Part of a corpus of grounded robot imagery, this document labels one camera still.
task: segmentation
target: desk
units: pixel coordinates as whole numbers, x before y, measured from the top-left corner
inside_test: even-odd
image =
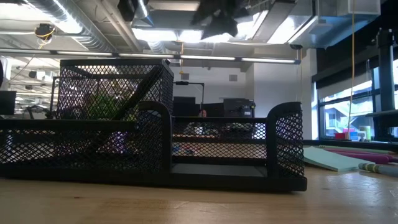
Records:
[[[0,179],[2,223],[398,223],[398,179],[306,168],[308,190],[257,194]]]

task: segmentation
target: black mesh desk organizer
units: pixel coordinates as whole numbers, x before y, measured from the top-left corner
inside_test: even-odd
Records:
[[[306,190],[300,103],[267,118],[171,117],[172,81],[161,60],[62,61],[57,119],[0,120],[0,176]]]

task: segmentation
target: wooden desk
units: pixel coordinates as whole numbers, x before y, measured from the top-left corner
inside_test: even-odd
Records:
[[[398,223],[398,179],[307,168],[308,190],[254,194],[0,180],[1,223]]]

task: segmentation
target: ceiling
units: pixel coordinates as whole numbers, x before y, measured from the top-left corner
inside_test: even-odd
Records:
[[[123,38],[121,33],[117,28],[115,28],[114,24],[112,24],[109,18],[106,17],[103,9],[97,5],[97,0],[73,1],[78,7],[76,8],[76,11],[81,10],[82,15],[88,18],[88,21],[91,24],[89,29],[98,29],[99,34],[103,35],[105,42],[113,46],[117,52],[133,52],[127,40]],[[106,1],[109,2],[110,7],[117,9],[119,0]],[[338,2],[340,0],[322,0],[321,2],[330,3],[331,1]],[[26,4],[4,4],[2,2],[15,2],[15,0],[0,0],[0,48],[37,49],[42,42],[38,40],[33,31],[41,23],[53,24],[51,18],[46,14],[33,10]],[[209,23],[210,20],[205,19],[199,25],[190,25],[190,18],[192,17],[194,10],[197,8],[198,3],[199,2],[196,0],[150,0],[148,5],[149,16],[154,23],[154,27],[148,28],[145,20],[138,18],[135,18],[133,22],[125,22],[125,24],[129,29],[172,30],[180,37],[183,30],[203,30],[204,26]],[[238,21],[239,24],[252,22],[250,24],[252,27],[248,30],[244,30],[246,32],[245,35],[240,35],[239,30],[238,36],[236,38],[230,38],[228,42],[186,42],[183,45],[183,54],[286,59],[296,58],[298,55],[297,51],[290,48],[288,44],[283,43],[286,43],[294,36],[294,34],[297,34],[306,26],[311,18],[314,17],[315,6],[313,5],[313,1],[291,0],[289,2],[286,0],[245,0],[245,4],[247,4],[247,8],[251,13],[251,16],[242,18]],[[327,5],[328,4],[322,5],[322,11],[329,14],[336,11],[336,6],[334,6],[334,9],[330,9]],[[109,6],[106,6],[106,9],[111,12]],[[264,11],[267,13],[264,13],[264,17],[261,20],[261,12]],[[115,15],[112,15],[111,17],[114,20],[117,20]],[[121,24],[119,22],[117,22],[117,24],[120,30]],[[247,38],[248,33],[252,33],[253,37]],[[306,37],[305,35],[300,36],[300,41],[302,42],[305,42],[308,39],[312,38]],[[152,51],[146,41],[137,40],[136,43],[144,52],[149,53]],[[162,43],[167,52],[180,54],[182,51],[181,44],[176,44],[174,41],[163,41]],[[73,51],[88,50],[74,38],[70,37],[70,35],[68,36],[68,34],[64,33],[61,28],[58,28],[55,31],[51,42],[43,45],[42,49]],[[12,90],[17,90],[21,94],[31,96],[32,99],[35,99],[36,96],[49,96],[52,83],[29,78],[29,70],[56,72],[59,70],[60,57],[49,56],[46,58],[32,59],[33,55],[24,55],[24,57],[21,57],[10,54],[7,56],[12,57],[13,59],[11,83],[14,83],[14,85],[11,85]],[[182,64],[184,67],[240,68],[242,72],[245,72],[250,66],[250,63],[245,62],[221,62],[208,60],[184,60]],[[26,68],[21,72],[18,68],[24,66],[26,66]],[[172,66],[180,66],[180,63],[173,63]],[[25,88],[26,83],[31,84],[33,86],[33,90],[27,90]]]

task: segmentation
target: desk surface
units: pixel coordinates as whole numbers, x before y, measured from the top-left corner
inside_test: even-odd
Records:
[[[308,190],[254,194],[0,179],[2,223],[398,223],[398,179],[306,168]]]

